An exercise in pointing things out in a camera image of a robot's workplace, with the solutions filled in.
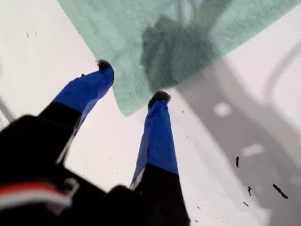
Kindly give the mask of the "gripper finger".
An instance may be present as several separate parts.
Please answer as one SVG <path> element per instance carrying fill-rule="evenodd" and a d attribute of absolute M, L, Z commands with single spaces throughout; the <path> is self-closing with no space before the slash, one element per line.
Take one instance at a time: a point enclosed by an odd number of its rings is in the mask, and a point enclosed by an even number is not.
<path fill-rule="evenodd" d="M 97 66 L 97 71 L 82 74 L 66 84 L 39 116 L 78 131 L 114 82 L 114 70 L 109 62 L 98 60 Z"/>
<path fill-rule="evenodd" d="M 170 99 L 166 92 L 157 91 L 148 102 L 130 187 L 156 207 L 168 226 L 188 226 L 167 106 Z"/>

